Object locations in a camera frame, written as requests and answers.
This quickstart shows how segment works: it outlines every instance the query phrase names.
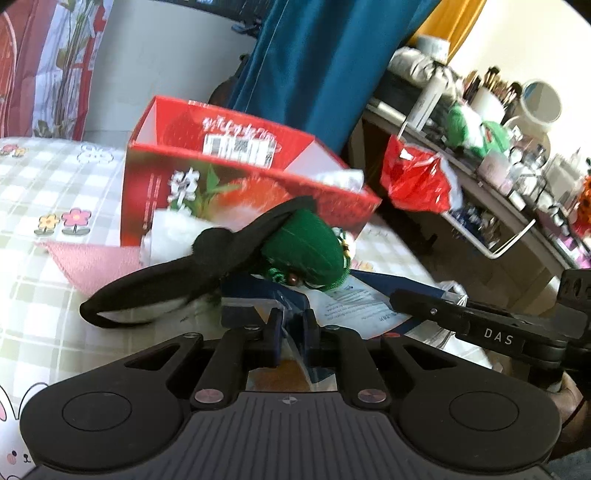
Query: green plush toy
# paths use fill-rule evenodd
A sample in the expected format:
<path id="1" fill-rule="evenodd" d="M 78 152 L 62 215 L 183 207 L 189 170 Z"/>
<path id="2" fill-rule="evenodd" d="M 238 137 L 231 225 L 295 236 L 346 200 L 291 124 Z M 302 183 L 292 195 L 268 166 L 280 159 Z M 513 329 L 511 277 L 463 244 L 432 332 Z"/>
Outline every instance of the green plush toy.
<path id="1" fill-rule="evenodd" d="M 279 283 L 301 280 L 307 286 L 330 290 L 349 275 L 350 258 L 345 242 L 315 213 L 298 210 L 261 249 L 267 277 Z"/>
<path id="2" fill-rule="evenodd" d="M 507 154 L 511 142 L 509 133 L 500 124 L 483 122 L 469 106 L 457 103 L 447 116 L 447 145 L 467 148 L 484 158 L 491 150 Z"/>

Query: teal curtain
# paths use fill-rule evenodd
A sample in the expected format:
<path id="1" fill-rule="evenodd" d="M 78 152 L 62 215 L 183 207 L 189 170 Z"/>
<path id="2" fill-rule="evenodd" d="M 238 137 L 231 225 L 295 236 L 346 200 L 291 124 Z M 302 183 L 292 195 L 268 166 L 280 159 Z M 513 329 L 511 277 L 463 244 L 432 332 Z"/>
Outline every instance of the teal curtain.
<path id="1" fill-rule="evenodd" d="M 275 0 L 228 107 L 340 152 L 392 54 L 440 0 Z"/>

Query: wall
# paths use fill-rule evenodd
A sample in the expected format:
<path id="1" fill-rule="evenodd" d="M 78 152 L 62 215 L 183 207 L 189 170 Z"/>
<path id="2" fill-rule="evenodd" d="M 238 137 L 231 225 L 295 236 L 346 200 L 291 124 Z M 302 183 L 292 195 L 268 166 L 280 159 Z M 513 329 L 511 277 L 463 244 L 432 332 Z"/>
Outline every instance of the wall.
<path id="1" fill-rule="evenodd" d="M 233 22 L 152 0 L 115 0 L 96 59 L 85 139 L 123 147 L 155 94 L 207 101 L 252 51 Z"/>
<path id="2" fill-rule="evenodd" d="M 549 133 L 552 152 L 570 155 L 583 147 L 591 156 L 590 46 L 591 25 L 563 0 L 488 0 L 450 65 L 481 76 L 497 65 L 506 80 L 545 80 L 563 104 Z"/>

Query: pink curtain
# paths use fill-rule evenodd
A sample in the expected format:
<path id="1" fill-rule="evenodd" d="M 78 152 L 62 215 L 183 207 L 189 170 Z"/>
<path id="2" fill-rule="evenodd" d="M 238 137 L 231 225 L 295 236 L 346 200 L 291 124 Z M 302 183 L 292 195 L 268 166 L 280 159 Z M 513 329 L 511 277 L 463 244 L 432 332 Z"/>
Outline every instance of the pink curtain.
<path id="1" fill-rule="evenodd" d="M 0 15 L 0 136 L 82 139 L 113 0 L 18 0 Z"/>

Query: cartoon rabbit print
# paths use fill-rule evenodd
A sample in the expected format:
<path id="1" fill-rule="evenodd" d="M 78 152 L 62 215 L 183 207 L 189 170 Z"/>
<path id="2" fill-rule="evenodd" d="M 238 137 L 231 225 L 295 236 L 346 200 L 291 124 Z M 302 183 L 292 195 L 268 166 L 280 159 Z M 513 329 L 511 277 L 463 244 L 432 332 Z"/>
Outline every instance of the cartoon rabbit print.
<path id="1" fill-rule="evenodd" d="M 22 398 L 18 412 L 12 409 L 8 395 L 0 387 L 0 478 L 20 480 L 35 467 L 31 455 L 22 440 L 18 421 L 27 402 L 47 385 L 33 385 Z"/>
<path id="2" fill-rule="evenodd" d="M 83 144 L 80 147 L 78 155 L 79 163 L 111 163 L 114 159 L 113 154 L 98 145 Z"/>

